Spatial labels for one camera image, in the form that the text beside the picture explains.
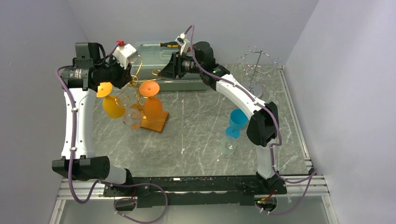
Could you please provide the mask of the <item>gold wire wine glass rack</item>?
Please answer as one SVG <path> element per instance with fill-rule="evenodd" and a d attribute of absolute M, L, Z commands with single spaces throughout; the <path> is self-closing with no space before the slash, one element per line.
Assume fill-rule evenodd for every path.
<path fill-rule="evenodd" d="M 116 96 L 118 106 L 125 108 L 123 123 L 130 129 L 147 129 L 161 133 L 169 113 L 164 110 L 157 97 L 160 86 L 156 79 L 140 80 L 138 75 L 143 58 L 138 55 L 128 64 L 128 75 L 131 77 L 126 87 Z"/>

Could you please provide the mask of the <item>yellow frosted wine glass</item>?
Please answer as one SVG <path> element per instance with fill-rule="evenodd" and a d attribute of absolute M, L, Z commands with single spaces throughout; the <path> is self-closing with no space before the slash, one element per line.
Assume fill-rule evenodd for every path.
<path fill-rule="evenodd" d="M 113 85 L 110 82 L 102 82 L 98 86 L 97 98 L 102 99 L 102 107 L 108 117 L 112 119 L 121 118 L 126 109 L 117 104 L 117 98 L 111 95 Z"/>

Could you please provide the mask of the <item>clear wine glass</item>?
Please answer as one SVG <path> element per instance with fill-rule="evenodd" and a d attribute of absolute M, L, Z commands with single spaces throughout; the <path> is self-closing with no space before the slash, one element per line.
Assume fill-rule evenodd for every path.
<path fill-rule="evenodd" d="M 118 96 L 117 104 L 125 109 L 122 117 L 123 123 L 131 129 L 139 129 L 141 127 L 142 115 L 135 105 L 135 100 L 129 96 Z"/>

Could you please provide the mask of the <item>orange plastic wine glass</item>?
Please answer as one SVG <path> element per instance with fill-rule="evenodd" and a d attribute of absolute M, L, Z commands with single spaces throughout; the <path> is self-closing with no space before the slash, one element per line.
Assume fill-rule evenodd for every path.
<path fill-rule="evenodd" d="M 143 82 L 139 87 L 139 93 L 146 98 L 143 110 L 149 120 L 159 119 L 164 112 L 161 101 L 156 97 L 159 91 L 160 86 L 155 81 Z"/>

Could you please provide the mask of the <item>clear stemless glass front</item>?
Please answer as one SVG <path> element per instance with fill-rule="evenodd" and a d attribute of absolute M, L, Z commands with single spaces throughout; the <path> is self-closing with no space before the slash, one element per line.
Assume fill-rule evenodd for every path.
<path fill-rule="evenodd" d="M 232 136 L 225 136 L 220 146 L 220 154 L 224 157 L 231 156 L 237 148 L 237 141 Z"/>

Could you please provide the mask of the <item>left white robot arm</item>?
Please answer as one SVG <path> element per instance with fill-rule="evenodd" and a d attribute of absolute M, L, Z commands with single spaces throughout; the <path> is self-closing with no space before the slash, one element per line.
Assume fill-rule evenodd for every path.
<path fill-rule="evenodd" d="M 113 51 L 106 54 L 97 42 L 79 42 L 75 44 L 75 52 L 72 64 L 56 73 L 64 91 L 66 132 L 61 159 L 52 162 L 52 169 L 70 181 L 116 184 L 116 190 L 128 196 L 134 190 L 131 172 L 112 165 L 107 156 L 96 156 L 92 126 L 100 84 L 109 82 L 121 89 L 130 82 L 130 60 L 137 50 L 118 41 Z"/>

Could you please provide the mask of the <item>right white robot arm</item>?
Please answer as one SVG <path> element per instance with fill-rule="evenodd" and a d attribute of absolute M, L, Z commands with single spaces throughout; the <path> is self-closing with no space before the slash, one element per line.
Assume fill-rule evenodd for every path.
<path fill-rule="evenodd" d="M 275 103 L 266 103 L 243 87 L 224 66 L 218 64 L 208 42 L 197 42 L 187 49 L 173 52 L 167 65 L 157 72 L 165 79 L 199 74 L 204 84 L 231 100 L 248 119 L 247 137 L 255 145 L 260 178 L 257 187 L 264 194 L 276 186 L 273 142 L 280 136 L 278 111 Z"/>

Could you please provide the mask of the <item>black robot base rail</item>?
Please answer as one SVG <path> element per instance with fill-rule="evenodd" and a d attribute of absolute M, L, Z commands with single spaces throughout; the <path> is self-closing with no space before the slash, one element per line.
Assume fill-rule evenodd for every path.
<path fill-rule="evenodd" d="M 238 204 L 253 206 L 260 196 L 285 195 L 277 176 L 255 175 L 134 177 L 132 187 L 105 185 L 104 197 L 135 197 L 137 208 L 169 205 Z"/>

